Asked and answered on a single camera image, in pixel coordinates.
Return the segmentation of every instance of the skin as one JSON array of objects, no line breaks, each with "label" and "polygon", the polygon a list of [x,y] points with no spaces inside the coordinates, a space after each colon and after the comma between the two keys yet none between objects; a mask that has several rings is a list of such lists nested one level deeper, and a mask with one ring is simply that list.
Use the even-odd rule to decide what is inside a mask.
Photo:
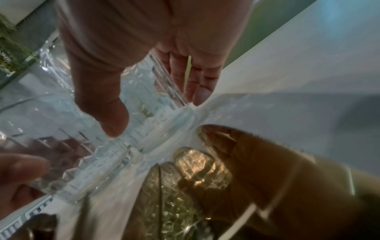
[{"label": "skin", "polygon": [[27,186],[49,171],[49,162],[22,154],[0,154],[0,220],[43,196]]},{"label": "skin", "polygon": [[[153,49],[189,102],[214,91],[252,0],[58,0],[75,101],[112,137],[128,124],[120,74]],[[189,83],[184,76],[192,57]]]},{"label": "skin", "polygon": [[233,175],[224,190],[180,183],[196,195],[206,217],[234,222],[252,202],[264,210],[286,189],[268,220],[255,215],[247,225],[283,239],[319,240],[344,231],[363,210],[363,203],[340,182],[295,151],[224,127],[203,131]]}]

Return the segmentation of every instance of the crystal glass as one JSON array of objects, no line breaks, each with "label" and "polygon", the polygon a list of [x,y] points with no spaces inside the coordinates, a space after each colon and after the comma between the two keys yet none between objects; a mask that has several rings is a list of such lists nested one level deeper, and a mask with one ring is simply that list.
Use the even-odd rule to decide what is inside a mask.
[{"label": "crystal glass", "polygon": [[67,201],[82,198],[131,157],[128,146],[107,137],[68,93],[43,95],[0,109],[0,152],[49,160],[49,173],[31,186]]},{"label": "crystal glass", "polygon": [[[64,89],[74,90],[58,33],[42,47],[40,63]],[[194,120],[191,107],[154,53],[123,71],[120,98],[130,116],[122,137],[141,152],[152,151]]]}]

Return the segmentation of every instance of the green plant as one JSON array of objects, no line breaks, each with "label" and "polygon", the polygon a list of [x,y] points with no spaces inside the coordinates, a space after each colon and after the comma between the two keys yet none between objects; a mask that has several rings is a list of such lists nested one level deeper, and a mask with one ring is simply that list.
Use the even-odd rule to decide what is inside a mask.
[{"label": "green plant", "polygon": [[21,52],[33,56],[34,54],[12,40],[11,33],[14,31],[16,27],[0,14],[0,68],[9,72],[20,72],[26,65],[23,63],[24,59],[20,59],[15,53]]}]

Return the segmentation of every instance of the hand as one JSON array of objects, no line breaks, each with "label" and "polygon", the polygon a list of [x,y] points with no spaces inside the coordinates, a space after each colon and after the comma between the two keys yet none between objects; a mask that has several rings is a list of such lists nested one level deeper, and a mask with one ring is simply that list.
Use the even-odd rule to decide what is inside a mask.
[{"label": "hand", "polygon": [[0,153],[0,220],[43,196],[26,184],[42,177],[48,170],[49,162],[43,158]]},{"label": "hand", "polygon": [[206,126],[203,132],[234,176],[225,190],[192,189],[211,219],[233,222],[251,202],[261,210],[272,205],[268,222],[256,216],[248,225],[289,239],[329,239],[363,209],[340,183],[295,151],[224,127]]},{"label": "hand", "polygon": [[[129,115],[119,99],[120,74],[154,48],[189,102],[202,104],[248,20],[252,0],[58,0],[65,42],[82,111],[110,136]],[[189,83],[184,76],[192,57]]]}]

